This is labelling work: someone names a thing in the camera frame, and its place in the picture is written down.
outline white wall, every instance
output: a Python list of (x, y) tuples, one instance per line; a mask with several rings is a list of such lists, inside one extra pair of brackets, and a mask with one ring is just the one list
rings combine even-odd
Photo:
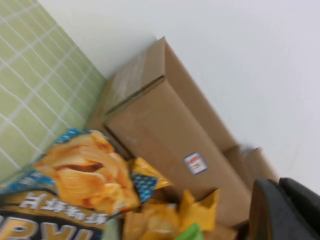
[(318, 0), (40, 0), (98, 69), (166, 36), (243, 144), (320, 194)]

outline yellow packaging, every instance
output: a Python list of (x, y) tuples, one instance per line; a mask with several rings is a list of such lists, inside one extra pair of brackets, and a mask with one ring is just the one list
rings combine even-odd
[(122, 240), (140, 240), (146, 228), (145, 216), (140, 212), (125, 214)]
[(142, 157), (138, 157), (134, 161), (132, 172), (135, 174), (156, 177), (157, 182), (154, 189), (161, 189), (161, 188), (172, 185), (172, 183), (165, 176), (163, 176), (160, 172), (154, 169)]
[(184, 191), (178, 213), (180, 233), (194, 223), (197, 223), (202, 231), (215, 229), (219, 192), (218, 189), (202, 201), (196, 202), (188, 189)]

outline tile grout line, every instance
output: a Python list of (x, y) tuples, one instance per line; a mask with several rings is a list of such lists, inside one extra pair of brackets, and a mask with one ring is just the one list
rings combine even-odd
[[(48, 23), (50, 23), (50, 24), (52, 24), (52, 22), (47, 18), (47, 16), (42, 12), (42, 10), (41, 9), (39, 9), (37, 7), (37, 9), (40, 11), (40, 13), (41, 13), (41, 15), (48, 21)], [(59, 34), (60, 34), (60, 36), (70, 45), (70, 46), (72, 46), (69, 42), (68, 42), (68, 40), (65, 38), (65, 36), (63, 36), (62, 34), (61, 34), (61, 32), (59, 32)], [(81, 55), (79, 55), (80, 56), (80, 58), (85, 62), (85, 63), (87, 63), (87, 61), (81, 56)]]
[[(16, 53), (18, 53), (17, 52), (17, 50), (15, 50), (4, 38), (2, 38), (2, 36), (0, 35), (0, 38), (3, 40), (3, 41), (5, 41)], [(48, 86), (56, 93), (56, 95), (58, 96), (58, 98), (60, 98), (65, 104), (68, 104), (61, 96), (60, 96), (60, 94), (51, 86), (51, 84), (48, 82), (48, 80), (49, 80), (49, 78), (53, 75), (53, 74), (55, 74), (56, 73), (56, 69), (58, 68), (58, 67), (60, 67), (63, 63), (62, 63), (62, 61), (59, 61), (58, 62), (58, 64), (57, 64), (57, 66), (55, 66), (54, 68), (55, 69), (51, 69), (51, 71), (50, 71), (50, 73), (47, 75), (47, 76), (45, 76), (45, 77), (42, 77), (35, 69), (34, 69), (34, 67), (26, 60), (26, 58), (24, 57), (24, 56), (20, 56), (22, 59), (24, 59), (26, 62), (27, 62), (27, 64), (30, 66), (30, 68), (34, 71), (34, 73), (36, 74), (36, 75), (38, 75), (41, 79), (42, 79), (42, 84), (41, 84), (41, 86), (39, 86), (39, 88), (37, 89), (37, 91), (36, 92), (38, 92), (38, 90), (40, 89), (40, 87), (42, 87), (42, 85), (44, 84), (44, 83), (47, 83), (48, 84)], [(3, 61), (3, 63), (4, 63), (4, 65), (8, 65), (9, 66), (9, 68), (16, 74), (16, 75), (18, 75), (18, 76), (20, 76), (17, 72), (16, 72), (16, 70), (14, 70), (7, 62), (5, 62), (4, 60), (2, 60)], [(29, 84), (21, 77), (21, 79), (23, 80), (23, 82), (27, 85), (27, 86), (29, 86)], [(71, 106), (69, 106), (70, 107), (70, 109), (71, 110), (73, 110), (76, 114), (78, 114)]]
[[(27, 44), (27, 46), (29, 46), (30, 44), (7, 22), (7, 25)], [(53, 71), (53, 69), (46, 63), (46, 61), (32, 48), (32, 47), (29, 47), (29, 49), (31, 49), (43, 62), (44, 62), (44, 64), (45, 65), (47, 65), (52, 71)], [(32, 65), (25, 59), (25, 57), (24, 56), (22, 56), (21, 55), (21, 57), (29, 64), (29, 66), (33, 69), (33, 71), (35, 72), (35, 74), (37, 74), (38, 76), (40, 76), (39, 75), (39, 73), (37, 72), (37, 71), (35, 71), (34, 70), (34, 68), (32, 67)], [(65, 85), (67, 85), (62, 79), (61, 79), (61, 77), (57, 74), (57, 76), (60, 78), (60, 80), (65, 84)], [(91, 97), (93, 100), (95, 100), (95, 98), (93, 97), (93, 96), (91, 96), (89, 93), (88, 93), (88, 96), (89, 97)], [(80, 101), (87, 107), (87, 108), (89, 108), (81, 99), (80, 99)]]
[[(93, 66), (91, 66), (91, 67), (89, 68), (89, 70), (85, 73), (85, 77), (83, 78), (83, 80), (81, 81), (80, 84), (83, 84), (83, 83), (84, 83), (84, 81), (86, 80), (86, 76), (88, 76), (88, 75), (91, 73), (92, 69), (93, 69)], [(71, 98), (69, 99), (68, 103), (71, 104), (71, 102), (75, 99), (75, 96), (78, 94), (79, 90), (80, 90), (80, 86), (78, 85), (77, 88), (74, 90), (74, 93), (73, 93), (73, 95), (71, 96)], [(65, 113), (67, 112), (67, 110), (68, 110), (68, 108), (65, 106), (65, 107), (62, 109), (62, 111), (60, 112), (59, 115), (63, 118), (63, 116), (65, 115)], [(57, 119), (57, 120), (55, 121), (55, 123), (53, 124), (53, 126), (52, 126), (52, 128), (51, 128), (51, 131), (54, 132), (54, 131), (56, 130), (56, 128), (59, 126), (59, 123), (60, 123), (60, 122), (59, 122), (59, 120)], [(46, 146), (46, 144), (47, 144), (48, 138), (49, 138), (49, 135), (46, 134), (46, 136), (44, 137), (42, 143), (41, 143), (40, 146), (39, 146), (43, 151), (44, 151), (43, 148), (44, 148), (44, 147)], [(38, 158), (38, 155), (37, 155), (37, 153), (35, 153), (35, 154), (33, 155), (32, 159), (31, 159), (31, 162), (33, 162), (33, 161), (36, 160), (37, 158)]]
[[(40, 13), (41, 13), (41, 15), (50, 23), (50, 24), (52, 24), (52, 22), (51, 21), (49, 21), (49, 19), (47, 18), (47, 16), (45, 16), (45, 14), (39, 9), (39, 6), (37, 6), (37, 9), (40, 11)], [(58, 30), (57, 31), (59, 34), (60, 34), (60, 36), (70, 45), (70, 46), (72, 46), (69, 42), (68, 42), (68, 40), (65, 38), (65, 36), (63, 36), (62, 34), (61, 34), (61, 32)], [(77, 51), (75, 52), (76, 54), (78, 54), (78, 56), (85, 62), (85, 63), (87, 63), (87, 60), (86, 59), (84, 59)], [(92, 71), (98, 78), (99, 78), (99, 81), (100, 81), (100, 83), (104, 83), (104, 81), (102, 80), (100, 80), (100, 76), (98, 76), (97, 75), (97, 73), (95, 72), (95, 71)]]
[(21, 169), (21, 167), (13, 160), (2, 148), (0, 148), (0, 152), (17, 168)]
[[(73, 48), (69, 51), (69, 54), (70, 54), (74, 49), (75, 49), (75, 47), (73, 47)], [(42, 87), (42, 85), (47, 82), (47, 80), (51, 77), (51, 75), (52, 75), (54, 72), (50, 72), (46, 77), (44, 77), (44, 78), (42, 79), (42, 81), (41, 81), (40, 83), (38, 83), (34, 88), (32, 88), (30, 85), (28, 85), (28, 83), (26, 83), (26, 81), (24, 80), (24, 78), (23, 78), (22, 76), (20, 76), (7, 62), (3, 61), (3, 63), (4, 63), (5, 65), (7, 65), (7, 66), (24, 82), (24, 84), (31, 90), (31, 92), (29, 93), (29, 95), (24, 99), (24, 102), (29, 102), (29, 101), (31, 100), (31, 98), (32, 98), (34, 95), (36, 95), (37, 97), (39, 97), (39, 98), (43, 101), (43, 103), (44, 103), (56, 116), (59, 117), (59, 115), (52, 109), (52, 107), (37, 93), (38, 90)], [(19, 112), (14, 111), (12, 114), (18, 115)], [(61, 119), (61, 121), (64, 122), (67, 126), (69, 126), (69, 124), (66, 123), (63, 119)]]
[(54, 137), (57, 137), (53, 132), (51, 132), (50, 128), (47, 127), (47, 126), (41, 121), (41, 119), (28, 107), (28, 105), (27, 105), (23, 100), (21, 100), (19, 97), (17, 97), (16, 95), (14, 95), (14, 94), (13, 94), (11, 91), (9, 91), (8, 89), (6, 89), (2, 84), (0, 84), (0, 87), (1, 87), (4, 91), (6, 91), (8, 94), (10, 94), (11, 96), (13, 96), (14, 98), (18, 99), (18, 100), (21, 102), (21, 104), (23, 105), (23, 107), (26, 108), (26, 109), (28, 109), (28, 110), (31, 112), (31, 114), (40, 122), (40, 124), (41, 124), (42, 126), (44, 126), (45, 129), (48, 130), (48, 132), (49, 132), (51, 135), (53, 135)]
[(24, 14), (24, 13), (27, 13), (27, 12), (29, 12), (30, 10), (32, 10), (32, 9), (36, 9), (38, 6), (40, 5), (40, 3), (34, 3), (34, 4), (32, 4), (31, 6), (28, 6), (28, 7), (24, 7), (24, 9), (23, 10), (21, 10), (21, 11), (18, 11), (18, 12), (14, 12), (14, 11), (12, 11), (13, 12), (13, 14), (11, 14), (10, 16), (6, 16), (6, 17), (4, 17), (3, 18), (3, 20), (2, 21), (0, 21), (0, 25), (1, 24), (3, 24), (3, 23), (5, 23), (6, 21), (10, 21), (11, 19), (14, 19), (14, 18), (17, 18), (17, 17), (19, 17), (20, 15), (22, 15), (22, 14)]
[[(24, 49), (22, 49), (21, 51), (17, 51), (15, 50), (10, 43), (7, 42), (7, 40), (5, 40), (1, 35), (0, 38), (5, 41), (12, 49), (14, 49), (14, 51), (16, 52), (16, 54), (12, 57), (10, 57), (10, 59), (8, 61), (6, 61), (9, 64), (12, 64), (18, 57), (22, 56), (22, 54), (24, 54), (26, 51), (28, 51), (30, 48), (33, 48), (39, 41), (42, 41), (42, 39), (44, 39), (45, 37), (47, 37), (52, 31), (54, 31), (57, 28), (58, 25), (55, 25), (53, 28), (51, 28), (50, 30), (48, 30), (45, 34), (43, 34), (41, 37), (39, 37), (36, 41), (34, 41), (31, 44), (28, 44)], [(0, 72), (4, 69), (5, 67), (2, 65), (0, 66)]]
[[(19, 2), (19, 1), (15, 1), (15, 2), (17, 2), (20, 6), (22, 6), (23, 7), (23, 5)], [(27, 12), (27, 14), (29, 14), (33, 19), (34, 19), (34, 21), (44, 30), (44, 31), (47, 31), (42, 25), (41, 25), (41, 23), (40, 22), (38, 22), (38, 20), (30, 13), (30, 12)], [(36, 37), (36, 38), (38, 38), (37, 37), (37, 35), (36, 35), (36, 33), (20, 18), (20, 20), (21, 20), (21, 22), (30, 30), (30, 31), (32, 31), (32, 33), (34, 34), (34, 36)], [(53, 39), (53, 38), (51, 38), (53, 41), (54, 41), (54, 43), (57, 45), (57, 46), (59, 46), (58, 45), (58, 43)], [(44, 45), (44, 47), (57, 59), (57, 60), (59, 60), (51, 51), (50, 51), (50, 49), (45, 45), (45, 44), (43, 44)], [(82, 71), (82, 69), (77, 65), (77, 63), (75, 63), (74, 62), (74, 60), (70, 57), (70, 60), (74, 63), (74, 65), (80, 70), (80, 72), (81, 73), (83, 73), (83, 74), (85, 74), (85, 72), (83, 72)], [(76, 80), (76, 81), (78, 81), (77, 80), (77, 78), (73, 75), (73, 73), (67, 68), (67, 70), (68, 70), (68, 72), (73, 76), (73, 78)], [(96, 94), (98, 94), (99, 93), (99, 89), (97, 88), (97, 86), (89, 79), (89, 78), (87, 78), (89, 81), (90, 81), (90, 83), (94, 86), (94, 88), (95, 88), (95, 90), (96, 90)]]
[[(42, 14), (42, 16), (51, 24), (51, 22), (48, 20), (48, 18), (46, 18), (46, 16), (42, 13), (42, 11), (37, 7), (37, 9), (39, 10), (39, 12), (41, 12), (41, 14)], [(39, 26), (41, 26), (42, 27), (42, 25), (32, 16), (32, 18), (39, 24)], [(62, 34), (61, 34), (61, 32), (59, 31), (59, 29), (57, 28), (57, 32), (60, 34), (60, 36), (62, 36), (62, 38), (65, 40), (65, 42), (66, 43), (68, 43), (70, 46), (71, 46), (71, 44), (67, 41), (67, 39), (65, 38), (65, 36), (63, 36)], [(83, 74), (85, 74), (85, 72), (83, 72), (82, 71), (82, 69), (81, 69), (81, 67), (72, 59), (72, 58), (70, 58), (70, 60), (74, 63), (74, 65), (83, 73)], [(93, 85), (93, 87), (95, 88), (95, 90), (97, 91), (97, 93), (99, 93), (99, 88), (96, 86), (96, 84), (94, 83), (94, 82), (92, 82), (92, 80), (89, 78), (89, 77), (87, 77), (86, 79), (88, 79), (89, 80), (89, 82)]]
[(12, 125), (14, 128), (16, 128), (18, 130), (19, 133), (22, 134), (22, 136), (25, 138), (25, 140), (32, 146), (35, 148), (35, 150), (37, 150), (39, 153), (41, 153), (40, 148), (38, 148), (26, 135), (25, 133), (19, 128), (17, 127), (17, 125), (15, 125), (12, 121), (10, 121), (10, 119), (8, 119), (7, 117), (5, 117), (4, 115), (2, 115), (2, 113), (0, 113), (0, 116), (2, 118), (4, 118), (4, 120), (9, 124)]

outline chip bag logo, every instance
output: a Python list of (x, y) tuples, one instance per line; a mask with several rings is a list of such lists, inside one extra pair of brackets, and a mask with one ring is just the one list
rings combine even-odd
[(192, 153), (183, 161), (184, 164), (188, 167), (189, 171), (194, 175), (199, 174), (208, 168), (204, 159), (198, 152)]
[(52, 222), (42, 222), (39, 226), (35, 221), (19, 217), (10, 216), (5, 219), (0, 215), (0, 219), (3, 222), (0, 239), (32, 239), (38, 231), (44, 240), (89, 240), (93, 235), (92, 230), (78, 230), (71, 225), (63, 225), (59, 229), (58, 225)]

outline yellow snack bag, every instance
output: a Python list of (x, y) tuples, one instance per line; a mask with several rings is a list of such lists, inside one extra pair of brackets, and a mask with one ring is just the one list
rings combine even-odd
[(202, 231), (215, 229), (219, 192), (217, 189), (202, 201), (196, 202), (191, 192), (184, 190), (178, 213), (180, 233), (194, 223), (197, 223)]
[(178, 235), (179, 217), (175, 204), (147, 202), (142, 213), (146, 223), (142, 239), (170, 240)]
[(145, 216), (140, 212), (125, 214), (122, 240), (140, 240), (146, 228)]
[(132, 172), (135, 174), (141, 174), (146, 176), (152, 176), (157, 178), (157, 183), (154, 189), (161, 189), (172, 185), (172, 183), (163, 176), (159, 171), (153, 168), (142, 157), (138, 157), (133, 164)]

